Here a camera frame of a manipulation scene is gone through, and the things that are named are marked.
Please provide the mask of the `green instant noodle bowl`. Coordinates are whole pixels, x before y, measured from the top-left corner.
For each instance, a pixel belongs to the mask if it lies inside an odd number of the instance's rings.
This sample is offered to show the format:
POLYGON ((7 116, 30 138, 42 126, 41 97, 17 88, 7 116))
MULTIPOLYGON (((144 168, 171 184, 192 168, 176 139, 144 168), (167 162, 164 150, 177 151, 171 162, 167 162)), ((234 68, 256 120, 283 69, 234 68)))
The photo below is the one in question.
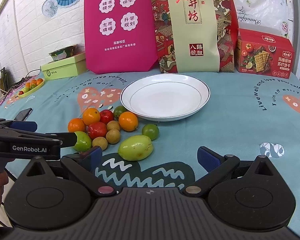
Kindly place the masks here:
POLYGON ((67 46, 58 50, 55 50, 49 55, 52 57, 53 61, 59 61, 62 59, 66 59, 72 57, 75 54, 76 45, 67 46))

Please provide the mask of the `yellow fruit tray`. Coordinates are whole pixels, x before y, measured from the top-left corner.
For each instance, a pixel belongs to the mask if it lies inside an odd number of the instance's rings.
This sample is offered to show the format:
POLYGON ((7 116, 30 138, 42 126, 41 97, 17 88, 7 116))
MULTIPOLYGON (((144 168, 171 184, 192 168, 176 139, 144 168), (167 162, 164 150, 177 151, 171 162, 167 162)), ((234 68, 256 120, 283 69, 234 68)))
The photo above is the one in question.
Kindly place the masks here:
POLYGON ((44 83, 45 80, 42 78, 32 79, 30 82, 27 82, 21 90, 19 90, 19 92, 17 93, 17 97, 25 98, 31 95, 32 93, 40 89, 44 85, 44 83))

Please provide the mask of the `orange tangerine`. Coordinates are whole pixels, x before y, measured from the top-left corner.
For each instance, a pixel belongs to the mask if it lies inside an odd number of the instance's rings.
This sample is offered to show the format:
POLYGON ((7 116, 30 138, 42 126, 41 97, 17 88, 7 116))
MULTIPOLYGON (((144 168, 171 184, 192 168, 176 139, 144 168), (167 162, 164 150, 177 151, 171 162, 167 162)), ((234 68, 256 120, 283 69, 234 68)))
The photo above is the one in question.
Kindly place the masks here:
POLYGON ((87 108, 82 114, 82 120, 86 126, 100 121, 100 113, 95 108, 87 108))

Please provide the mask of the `brown longan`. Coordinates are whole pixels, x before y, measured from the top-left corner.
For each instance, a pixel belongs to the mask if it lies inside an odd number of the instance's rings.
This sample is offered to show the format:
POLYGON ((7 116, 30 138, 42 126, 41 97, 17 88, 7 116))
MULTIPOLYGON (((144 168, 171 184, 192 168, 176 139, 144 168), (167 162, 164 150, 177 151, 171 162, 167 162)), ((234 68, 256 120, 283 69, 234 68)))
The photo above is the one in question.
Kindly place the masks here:
POLYGON ((107 131, 110 131, 112 129, 116 129, 118 131, 121 130, 119 122, 115 121, 115 120, 108 122, 107 125, 106 125, 106 127, 107 127, 107 131))
POLYGON ((106 140, 109 144, 117 144, 121 139, 121 133, 117 129, 111 129, 106 133, 106 140))
POLYGON ((108 141, 106 140, 106 138, 104 137, 96 137, 93 141, 92 141, 92 146, 93 147, 100 147, 103 151, 107 149, 108 147, 108 141))

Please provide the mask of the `large green oval fruit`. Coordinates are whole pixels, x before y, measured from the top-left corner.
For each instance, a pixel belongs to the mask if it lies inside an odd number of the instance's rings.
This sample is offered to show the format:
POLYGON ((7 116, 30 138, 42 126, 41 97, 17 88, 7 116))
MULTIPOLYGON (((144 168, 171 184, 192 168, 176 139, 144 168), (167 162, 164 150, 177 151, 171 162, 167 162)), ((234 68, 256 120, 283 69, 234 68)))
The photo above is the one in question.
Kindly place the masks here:
POLYGON ((117 153, 126 161, 140 161, 154 150, 151 139, 146 135, 134 135, 121 142, 117 153))

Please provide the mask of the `red tomato fruit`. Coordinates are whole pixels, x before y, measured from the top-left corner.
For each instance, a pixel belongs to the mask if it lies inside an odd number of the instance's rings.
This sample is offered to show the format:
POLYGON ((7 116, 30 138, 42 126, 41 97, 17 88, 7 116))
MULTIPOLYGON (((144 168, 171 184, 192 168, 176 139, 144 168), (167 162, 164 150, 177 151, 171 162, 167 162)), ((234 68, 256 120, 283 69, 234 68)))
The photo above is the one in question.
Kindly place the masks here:
POLYGON ((91 140, 98 137, 105 137, 107 134, 106 124, 102 122, 95 122, 88 126, 88 135, 91 140))

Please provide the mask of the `white floral plastic bag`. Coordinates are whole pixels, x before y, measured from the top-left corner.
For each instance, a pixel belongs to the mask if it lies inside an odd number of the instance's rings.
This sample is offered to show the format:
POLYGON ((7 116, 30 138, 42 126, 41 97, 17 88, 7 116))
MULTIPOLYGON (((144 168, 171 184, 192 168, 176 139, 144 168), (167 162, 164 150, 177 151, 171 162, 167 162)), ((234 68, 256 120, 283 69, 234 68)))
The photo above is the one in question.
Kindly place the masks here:
POLYGON ((234 0, 240 28, 289 37, 287 0, 234 0))

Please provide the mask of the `red apple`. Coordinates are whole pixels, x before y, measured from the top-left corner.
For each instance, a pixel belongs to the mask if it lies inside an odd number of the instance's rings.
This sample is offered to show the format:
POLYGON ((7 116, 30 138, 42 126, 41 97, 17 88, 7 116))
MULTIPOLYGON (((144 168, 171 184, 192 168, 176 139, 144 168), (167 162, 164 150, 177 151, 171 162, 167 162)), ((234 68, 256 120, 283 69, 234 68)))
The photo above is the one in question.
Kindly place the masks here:
POLYGON ((108 109, 104 109, 100 111, 100 122, 107 125, 109 122, 114 121, 114 114, 112 111, 108 109))

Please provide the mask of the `green round fruit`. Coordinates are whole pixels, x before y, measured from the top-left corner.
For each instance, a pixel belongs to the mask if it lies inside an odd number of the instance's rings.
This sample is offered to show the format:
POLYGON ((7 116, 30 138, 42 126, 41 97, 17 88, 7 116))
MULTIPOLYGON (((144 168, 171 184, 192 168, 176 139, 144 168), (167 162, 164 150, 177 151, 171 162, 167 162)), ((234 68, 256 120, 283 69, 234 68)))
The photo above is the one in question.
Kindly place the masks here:
POLYGON ((92 147, 92 140, 90 139, 87 133, 82 131, 76 131, 75 135, 77 136, 76 144, 74 145, 74 149, 77 152, 85 152, 92 147))

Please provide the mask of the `small orange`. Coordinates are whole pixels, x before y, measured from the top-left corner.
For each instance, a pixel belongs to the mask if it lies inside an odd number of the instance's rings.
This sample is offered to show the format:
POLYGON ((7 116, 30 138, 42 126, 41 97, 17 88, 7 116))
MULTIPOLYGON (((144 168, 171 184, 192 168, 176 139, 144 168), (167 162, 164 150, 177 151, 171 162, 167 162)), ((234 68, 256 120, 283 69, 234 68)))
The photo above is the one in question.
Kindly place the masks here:
POLYGON ((86 132, 86 124, 81 118, 73 118, 68 122, 68 131, 69 132, 86 132))

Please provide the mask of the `orange with stem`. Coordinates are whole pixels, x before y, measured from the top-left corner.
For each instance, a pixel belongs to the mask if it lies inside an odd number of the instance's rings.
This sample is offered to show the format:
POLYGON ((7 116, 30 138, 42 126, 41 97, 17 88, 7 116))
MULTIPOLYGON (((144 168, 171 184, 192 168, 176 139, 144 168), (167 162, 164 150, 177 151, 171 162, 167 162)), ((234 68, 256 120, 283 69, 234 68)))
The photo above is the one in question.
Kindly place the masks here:
POLYGON ((137 116, 132 112, 123 112, 119 116, 119 125, 126 132, 132 132, 137 129, 139 121, 137 116))

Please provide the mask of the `black smartphone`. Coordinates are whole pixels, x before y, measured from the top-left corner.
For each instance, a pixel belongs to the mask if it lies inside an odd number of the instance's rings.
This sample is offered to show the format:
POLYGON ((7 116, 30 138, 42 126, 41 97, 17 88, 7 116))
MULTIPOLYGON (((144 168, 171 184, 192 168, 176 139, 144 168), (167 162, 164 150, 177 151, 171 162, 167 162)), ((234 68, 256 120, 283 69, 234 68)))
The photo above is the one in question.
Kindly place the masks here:
POLYGON ((14 118, 14 121, 25 121, 27 117, 31 114, 32 108, 27 108, 20 111, 17 116, 14 118))

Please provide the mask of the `red patterned gift bag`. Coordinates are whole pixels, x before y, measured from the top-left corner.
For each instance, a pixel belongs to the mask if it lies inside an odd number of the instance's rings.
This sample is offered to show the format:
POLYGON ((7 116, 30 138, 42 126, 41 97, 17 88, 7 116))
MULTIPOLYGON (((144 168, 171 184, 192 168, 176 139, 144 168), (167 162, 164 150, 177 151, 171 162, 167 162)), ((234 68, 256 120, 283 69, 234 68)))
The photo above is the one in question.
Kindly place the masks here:
POLYGON ((234 72, 238 21, 233 0, 151 3, 161 72, 234 72))

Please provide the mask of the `magenta tote bag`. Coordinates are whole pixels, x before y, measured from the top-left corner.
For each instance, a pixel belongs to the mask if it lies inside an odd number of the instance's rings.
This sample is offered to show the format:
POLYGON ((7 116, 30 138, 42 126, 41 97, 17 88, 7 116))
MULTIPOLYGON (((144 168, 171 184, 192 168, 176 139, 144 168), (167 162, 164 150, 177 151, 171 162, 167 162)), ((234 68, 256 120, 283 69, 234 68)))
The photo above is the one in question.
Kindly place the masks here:
POLYGON ((147 72, 158 61, 151 0, 84 0, 86 67, 147 72))

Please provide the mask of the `white ceramic plate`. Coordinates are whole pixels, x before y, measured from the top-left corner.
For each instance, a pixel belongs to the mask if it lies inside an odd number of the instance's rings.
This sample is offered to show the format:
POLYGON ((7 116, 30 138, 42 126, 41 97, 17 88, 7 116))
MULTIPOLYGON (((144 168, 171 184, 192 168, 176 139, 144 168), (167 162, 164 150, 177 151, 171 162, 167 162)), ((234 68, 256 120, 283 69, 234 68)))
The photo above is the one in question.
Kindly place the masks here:
POLYGON ((122 106, 149 121, 170 122, 200 111, 209 101, 208 85, 188 75, 157 74, 138 79, 120 94, 122 106))

